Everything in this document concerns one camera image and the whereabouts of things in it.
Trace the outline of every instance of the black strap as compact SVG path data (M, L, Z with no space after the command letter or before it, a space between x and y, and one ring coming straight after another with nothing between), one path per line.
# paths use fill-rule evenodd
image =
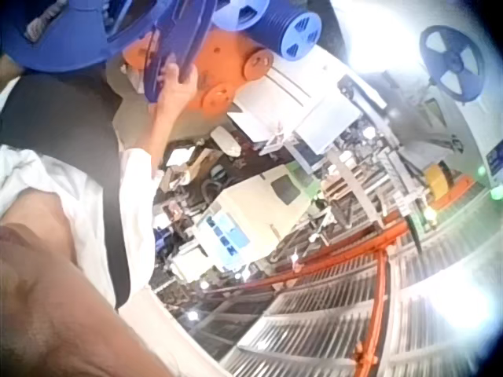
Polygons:
M119 205L120 161L112 128L121 102L97 70L23 76L0 114L0 142L72 165L103 187L105 246L116 308L130 295Z

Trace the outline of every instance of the orange roller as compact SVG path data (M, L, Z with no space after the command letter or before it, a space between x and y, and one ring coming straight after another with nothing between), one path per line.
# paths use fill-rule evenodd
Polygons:
M258 80L266 75L273 65L274 55L268 49L260 49L244 64L243 76L248 81Z

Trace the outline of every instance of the hand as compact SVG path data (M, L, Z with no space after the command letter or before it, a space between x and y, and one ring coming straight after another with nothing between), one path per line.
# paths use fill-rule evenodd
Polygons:
M161 73L159 80L162 80L164 85L157 101L155 120L163 123L166 120L174 122L196 95L197 69L193 65L189 77L184 82L179 82L180 69L173 63L172 57L168 57Z

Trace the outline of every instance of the green light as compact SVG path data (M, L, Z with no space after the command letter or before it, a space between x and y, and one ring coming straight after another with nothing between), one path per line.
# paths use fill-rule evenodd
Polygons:
M477 169L477 174L479 175L479 177L486 175L486 167L484 165L481 165L479 169Z
M502 200L503 199L503 185L499 185L492 190L490 190L490 197L492 200Z

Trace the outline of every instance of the yellow part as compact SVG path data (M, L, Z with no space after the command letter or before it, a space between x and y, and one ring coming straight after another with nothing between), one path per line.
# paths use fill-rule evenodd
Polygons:
M435 197L435 200L441 198L449 191L449 184L443 170L439 165L431 165L424 172L424 177L428 186L430 186L431 193Z

